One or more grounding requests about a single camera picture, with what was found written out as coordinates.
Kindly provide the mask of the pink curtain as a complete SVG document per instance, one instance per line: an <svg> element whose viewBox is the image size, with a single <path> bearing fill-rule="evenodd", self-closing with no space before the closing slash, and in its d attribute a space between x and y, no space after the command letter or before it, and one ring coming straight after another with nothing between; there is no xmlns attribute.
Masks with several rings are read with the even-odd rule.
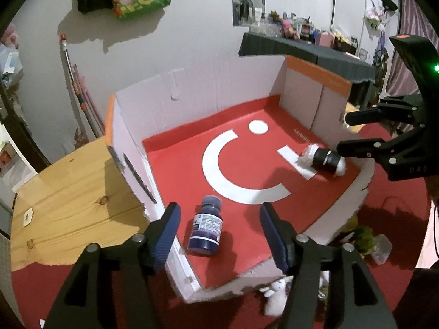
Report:
<svg viewBox="0 0 439 329"><path fill-rule="evenodd" d="M393 97L438 86L438 34L415 0L401 0L399 33L386 91Z"/></svg>

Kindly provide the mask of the dark cloth side table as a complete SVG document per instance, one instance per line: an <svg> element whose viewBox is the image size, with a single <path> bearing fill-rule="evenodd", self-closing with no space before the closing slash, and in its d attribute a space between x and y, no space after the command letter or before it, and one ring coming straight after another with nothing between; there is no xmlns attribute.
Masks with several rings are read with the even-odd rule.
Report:
<svg viewBox="0 0 439 329"><path fill-rule="evenodd" d="M293 56L329 70L352 83L375 81L375 68L352 56L320 45L275 38L246 32L239 56L282 55Z"/></svg>

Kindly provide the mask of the small tag on table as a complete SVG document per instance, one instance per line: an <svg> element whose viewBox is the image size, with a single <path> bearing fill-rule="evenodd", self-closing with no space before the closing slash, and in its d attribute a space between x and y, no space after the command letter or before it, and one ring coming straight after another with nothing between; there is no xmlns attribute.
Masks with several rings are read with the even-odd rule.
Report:
<svg viewBox="0 0 439 329"><path fill-rule="evenodd" d="M23 227L28 226L33 219L34 210L29 208L23 215Z"/></svg>

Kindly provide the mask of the red knitted table cloth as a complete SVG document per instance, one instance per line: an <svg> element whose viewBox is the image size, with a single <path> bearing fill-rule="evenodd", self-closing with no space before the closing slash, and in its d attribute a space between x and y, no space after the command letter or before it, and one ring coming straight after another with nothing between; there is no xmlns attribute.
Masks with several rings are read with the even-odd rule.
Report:
<svg viewBox="0 0 439 329"><path fill-rule="evenodd" d="M55 162L26 183L13 207L13 292L26 328L38 328L84 248L120 244L146 227L103 140ZM377 170L358 216L366 261L391 307L401 299L423 249L438 230L423 182L390 183Z"/></svg>

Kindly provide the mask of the green scrunchie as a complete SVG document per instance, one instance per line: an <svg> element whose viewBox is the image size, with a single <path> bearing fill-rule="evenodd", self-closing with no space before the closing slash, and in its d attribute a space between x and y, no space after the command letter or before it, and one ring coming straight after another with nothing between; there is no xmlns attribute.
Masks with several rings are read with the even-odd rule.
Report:
<svg viewBox="0 0 439 329"><path fill-rule="evenodd" d="M369 226L358 226L342 239L342 243L352 244L363 256L371 253L374 247L373 241L373 230Z"/></svg>

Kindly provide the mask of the dark blue ink bottle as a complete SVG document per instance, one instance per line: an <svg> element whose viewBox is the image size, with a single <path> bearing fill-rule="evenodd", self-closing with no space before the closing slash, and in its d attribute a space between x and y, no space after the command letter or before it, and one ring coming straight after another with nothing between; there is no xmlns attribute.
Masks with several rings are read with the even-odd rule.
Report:
<svg viewBox="0 0 439 329"><path fill-rule="evenodd" d="M192 230L187 250L202 256L215 255L220 248L223 219L222 200L214 195L206 195L200 211L193 218Z"/></svg>

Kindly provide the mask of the white wardrobe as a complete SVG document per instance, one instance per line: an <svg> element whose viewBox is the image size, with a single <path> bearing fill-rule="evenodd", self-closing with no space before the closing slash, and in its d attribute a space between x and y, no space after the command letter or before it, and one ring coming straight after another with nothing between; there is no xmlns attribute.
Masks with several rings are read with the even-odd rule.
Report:
<svg viewBox="0 0 439 329"><path fill-rule="evenodd" d="M391 0L398 7L397 12L388 12L385 21L385 36L394 36L399 27L399 0ZM381 0L374 0L382 6ZM368 59L378 46L381 30L366 20L367 12L374 7L372 0L334 0L332 27L338 28L349 39L358 42L357 55L367 51Z"/></svg>

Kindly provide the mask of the clear plastic small box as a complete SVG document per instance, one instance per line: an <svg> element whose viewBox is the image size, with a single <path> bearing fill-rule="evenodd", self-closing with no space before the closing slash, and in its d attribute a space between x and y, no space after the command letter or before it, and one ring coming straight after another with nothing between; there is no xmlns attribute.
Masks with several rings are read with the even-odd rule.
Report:
<svg viewBox="0 0 439 329"><path fill-rule="evenodd" d="M373 247L371 250L371 257L378 265L385 264L389 258L392 250L391 241L384 234L379 234L373 238Z"/></svg>

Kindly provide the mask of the orange cardboard box tray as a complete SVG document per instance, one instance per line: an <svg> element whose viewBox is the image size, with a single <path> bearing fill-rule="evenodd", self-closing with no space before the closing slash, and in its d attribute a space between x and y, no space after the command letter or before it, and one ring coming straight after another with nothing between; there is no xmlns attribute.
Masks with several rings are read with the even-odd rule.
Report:
<svg viewBox="0 0 439 329"><path fill-rule="evenodd" d="M281 276L260 226L262 203L319 244L357 213L372 161L348 162L342 177L298 162L311 144L357 139L342 121L351 86L292 56L250 56L160 73L110 97L106 144L145 216L180 206L166 269L185 302L241 295ZM212 256L187 250L206 195L222 200Z"/></svg>

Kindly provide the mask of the white black socks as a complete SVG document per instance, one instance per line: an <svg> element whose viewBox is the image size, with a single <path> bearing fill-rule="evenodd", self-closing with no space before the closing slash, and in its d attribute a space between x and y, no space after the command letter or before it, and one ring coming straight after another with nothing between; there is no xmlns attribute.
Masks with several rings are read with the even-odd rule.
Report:
<svg viewBox="0 0 439 329"><path fill-rule="evenodd" d="M342 177L347 171L346 160L335 150L311 144L306 147L298 158L302 166L324 171L337 177Z"/></svg>

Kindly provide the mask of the pink plush toy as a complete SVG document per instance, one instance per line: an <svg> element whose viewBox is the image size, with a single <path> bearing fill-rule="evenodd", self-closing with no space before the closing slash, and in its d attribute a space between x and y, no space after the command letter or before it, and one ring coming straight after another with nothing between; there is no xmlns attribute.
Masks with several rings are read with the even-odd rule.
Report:
<svg viewBox="0 0 439 329"><path fill-rule="evenodd" d="M19 45L19 36L16 32L16 26L13 23L10 23L4 34L1 37L1 43L5 46L13 45L15 48L18 48Z"/></svg>

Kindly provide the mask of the white fluffy bunny hair clip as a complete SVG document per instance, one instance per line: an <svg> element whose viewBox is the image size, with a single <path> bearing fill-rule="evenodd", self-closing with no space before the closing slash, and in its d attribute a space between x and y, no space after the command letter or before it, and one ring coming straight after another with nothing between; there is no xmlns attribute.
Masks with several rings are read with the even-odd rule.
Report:
<svg viewBox="0 0 439 329"><path fill-rule="evenodd" d="M286 306L293 277L285 276L272 282L269 286L261 287L259 292L266 299L265 316L281 316Z"/></svg>

